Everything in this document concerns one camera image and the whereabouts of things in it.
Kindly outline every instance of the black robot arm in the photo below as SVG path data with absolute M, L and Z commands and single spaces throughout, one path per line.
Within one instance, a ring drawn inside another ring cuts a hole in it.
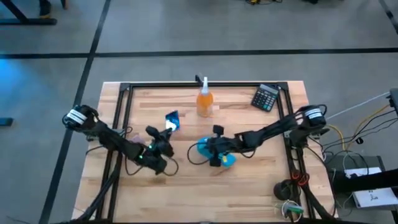
M 121 152 L 137 165 L 154 170 L 156 175 L 162 173 L 167 165 L 161 154 L 167 157 L 174 155 L 173 147 L 169 143 L 171 129 L 160 133 L 156 128 L 148 126 L 146 132 L 154 137 L 150 146 L 134 143 L 108 128 L 108 125 L 99 119 L 98 112 L 86 105 L 75 106 L 62 118 L 62 123 L 67 129 L 88 137 L 97 137 L 106 149 Z
M 213 132 L 216 137 L 207 140 L 207 148 L 214 155 L 210 159 L 211 165 L 221 164 L 219 154 L 254 152 L 267 139 L 282 133 L 288 133 L 289 144 L 293 148 L 304 147 L 307 136 L 319 132 L 326 125 L 325 112 L 320 109 L 322 105 L 308 105 L 301 107 L 294 114 L 287 115 L 258 131 L 245 131 L 237 133 L 234 138 L 226 138 L 224 128 L 214 125 Z

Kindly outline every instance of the orange bottle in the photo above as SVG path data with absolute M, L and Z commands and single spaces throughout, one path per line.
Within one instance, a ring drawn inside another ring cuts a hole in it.
M 209 92 L 207 77 L 203 79 L 203 87 L 197 98 L 197 113 L 205 118 L 213 113 L 213 95 Z

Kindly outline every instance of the black calculator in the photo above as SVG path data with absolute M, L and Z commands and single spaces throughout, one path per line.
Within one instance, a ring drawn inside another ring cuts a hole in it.
M 279 89 L 277 86 L 261 84 L 257 89 L 251 104 L 256 108 L 270 112 L 274 106 L 278 94 Z

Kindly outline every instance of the concrete floor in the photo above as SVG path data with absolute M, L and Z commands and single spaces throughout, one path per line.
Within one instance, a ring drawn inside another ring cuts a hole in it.
M 35 1 L 14 2 L 37 16 Z M 104 3 L 70 0 L 64 11 L 53 1 L 56 26 L 1 26 L 0 54 L 89 53 Z M 386 3 L 398 15 L 398 3 Z M 0 17 L 11 15 L 0 7 Z M 398 35 L 374 0 L 317 5 L 285 0 L 254 7 L 240 0 L 111 0 L 96 51 L 376 47 L 398 47 Z M 82 103 L 96 106 L 103 82 L 192 80 L 201 72 L 210 80 L 304 80 L 310 102 L 327 104 L 331 116 L 397 87 L 397 62 L 398 53 L 95 58 Z M 85 58 L 0 60 L 0 117 L 15 118 L 12 127 L 0 129 L 1 223 L 15 223 L 7 216 L 38 222 L 65 133 L 60 120 L 72 107 L 85 63 Z M 380 97 L 329 123 L 350 136 L 363 117 L 385 104 Z M 351 149 L 380 155 L 394 169 L 397 131 L 392 126 Z M 327 134 L 322 142 L 336 138 Z M 71 217 L 86 148 L 83 136 L 74 134 L 51 222 Z M 393 223 L 389 212 L 375 210 L 355 210 L 344 219 Z

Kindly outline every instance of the wooden tabletop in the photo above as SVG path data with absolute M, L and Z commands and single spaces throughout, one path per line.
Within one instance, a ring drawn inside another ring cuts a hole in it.
M 288 84 L 294 110 L 307 105 L 303 82 L 291 81 Z M 104 83 L 101 92 L 98 112 L 100 119 L 109 126 L 113 122 L 118 90 L 119 83 Z M 201 118 L 196 113 L 197 88 L 134 89 L 129 119 L 129 126 L 134 130 L 127 138 L 139 133 L 149 144 L 151 138 L 145 132 L 146 126 L 151 125 L 161 131 L 165 126 L 165 115 L 178 110 L 181 129 L 173 133 L 170 143 L 180 169 L 174 177 L 155 176 L 154 171 L 148 168 L 143 168 L 135 176 L 128 176 L 123 164 L 115 222 L 284 221 L 275 209 L 275 204 L 281 201 L 272 192 L 276 183 L 289 179 L 282 136 L 264 142 L 251 159 L 234 154 L 237 161 L 229 169 L 208 164 L 195 166 L 188 162 L 188 147 L 211 135 L 214 124 L 224 126 L 224 135 L 231 138 L 234 133 L 258 130 L 279 119 L 276 104 L 270 113 L 250 105 L 256 91 L 254 87 L 221 87 L 210 88 L 210 91 L 215 99 L 214 114 L 211 118 Z M 124 114 L 124 106 L 122 108 L 119 124 Z M 315 142 L 309 140 L 309 145 L 320 155 Z M 100 189 L 106 153 L 107 150 L 98 149 L 86 157 L 74 218 L 81 215 Z M 204 160 L 196 150 L 192 150 L 190 155 L 194 161 Z M 312 192 L 326 210 L 332 212 L 333 195 L 325 168 L 310 151 L 305 151 L 304 160 Z M 137 169 L 130 161 L 127 167 L 130 172 Z M 166 172 L 174 170 L 175 164 L 169 162 Z

